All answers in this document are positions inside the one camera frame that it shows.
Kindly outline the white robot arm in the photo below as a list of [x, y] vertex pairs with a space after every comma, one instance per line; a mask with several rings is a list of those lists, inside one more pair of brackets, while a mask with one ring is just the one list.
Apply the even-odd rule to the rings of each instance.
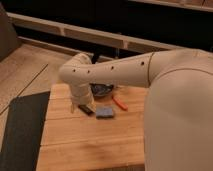
[[76, 104], [91, 101], [91, 83], [149, 89], [146, 171], [213, 171], [213, 53], [176, 49], [98, 64], [79, 53], [59, 73]]

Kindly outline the thin white gripper finger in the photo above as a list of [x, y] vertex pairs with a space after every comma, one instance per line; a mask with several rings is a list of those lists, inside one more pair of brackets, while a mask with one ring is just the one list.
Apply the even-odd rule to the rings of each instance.
[[73, 103], [71, 102], [71, 105], [70, 105], [70, 112], [71, 112], [71, 114], [73, 114], [74, 113], [74, 105], [73, 105]]

